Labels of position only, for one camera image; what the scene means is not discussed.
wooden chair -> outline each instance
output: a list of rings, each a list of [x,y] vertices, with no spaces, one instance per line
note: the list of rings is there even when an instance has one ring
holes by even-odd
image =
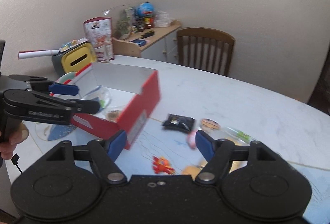
[[[178,30],[177,41],[179,65],[228,76],[233,36],[211,28],[187,27]]]

screw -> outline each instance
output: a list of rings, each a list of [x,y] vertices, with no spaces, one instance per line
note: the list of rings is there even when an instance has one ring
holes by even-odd
[[[121,173],[111,173],[108,175],[108,179],[113,182],[118,182],[124,179],[124,175]]]
[[[164,185],[166,185],[166,182],[165,181],[158,181],[157,182],[157,185],[164,186]]]
[[[154,183],[154,182],[149,182],[149,183],[147,184],[147,186],[148,186],[148,187],[151,187],[151,188],[155,188],[155,187],[157,187],[157,184]]]
[[[198,175],[199,179],[202,181],[211,181],[215,178],[215,175],[209,172],[203,172]]]

finger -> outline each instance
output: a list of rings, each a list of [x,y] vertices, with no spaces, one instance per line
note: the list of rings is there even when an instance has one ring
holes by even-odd
[[[23,123],[19,124],[19,128],[16,132],[13,132],[9,137],[11,145],[19,144],[27,139],[29,131]]]
[[[13,152],[16,149],[16,144],[11,145],[9,142],[0,143],[0,152]]]
[[[4,160],[10,160],[12,158],[12,156],[13,156],[12,152],[2,152],[1,153],[1,157]]]

black packet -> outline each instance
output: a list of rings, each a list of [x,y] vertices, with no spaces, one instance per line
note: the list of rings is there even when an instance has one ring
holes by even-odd
[[[177,130],[185,133],[190,133],[195,124],[195,119],[175,114],[169,114],[167,120],[163,122],[166,129]]]

blue ball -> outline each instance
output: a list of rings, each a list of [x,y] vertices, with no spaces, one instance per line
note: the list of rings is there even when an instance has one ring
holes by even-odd
[[[137,8],[139,17],[144,17],[144,12],[154,12],[154,11],[155,11],[155,8],[149,2],[144,2],[144,3],[140,4]]]

